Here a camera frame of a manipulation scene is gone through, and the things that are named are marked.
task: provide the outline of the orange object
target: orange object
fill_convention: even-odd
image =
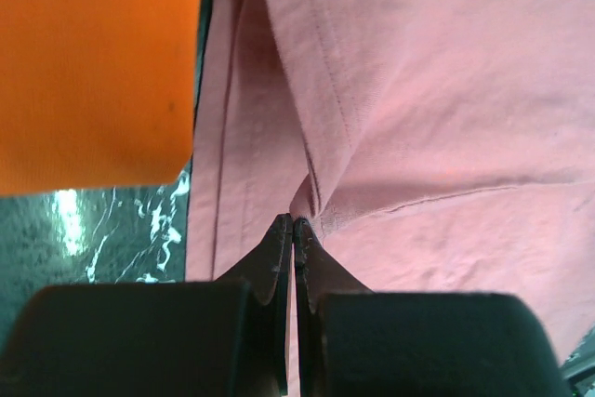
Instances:
[[[173,181],[199,0],[0,0],[0,195]]]

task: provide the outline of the pink cloth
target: pink cloth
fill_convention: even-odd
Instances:
[[[562,361],[595,323],[593,30],[595,0],[214,0],[188,279],[290,209],[372,288],[519,296]]]

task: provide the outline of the garment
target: garment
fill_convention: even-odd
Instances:
[[[595,323],[594,27],[595,0],[214,0],[187,278],[290,209],[371,288],[517,295],[563,361]]]
[[[173,181],[199,0],[0,0],[0,196]]]

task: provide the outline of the folded cloth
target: folded cloth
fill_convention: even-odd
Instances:
[[[595,323],[593,29],[595,0],[214,0],[188,279],[290,209],[371,288],[519,296],[563,361]]]
[[[173,181],[199,0],[0,0],[0,196]]]

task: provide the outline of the shiny surface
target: shiny surface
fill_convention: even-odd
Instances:
[[[0,349],[24,303],[52,284],[183,281],[190,166],[154,188],[0,200]]]

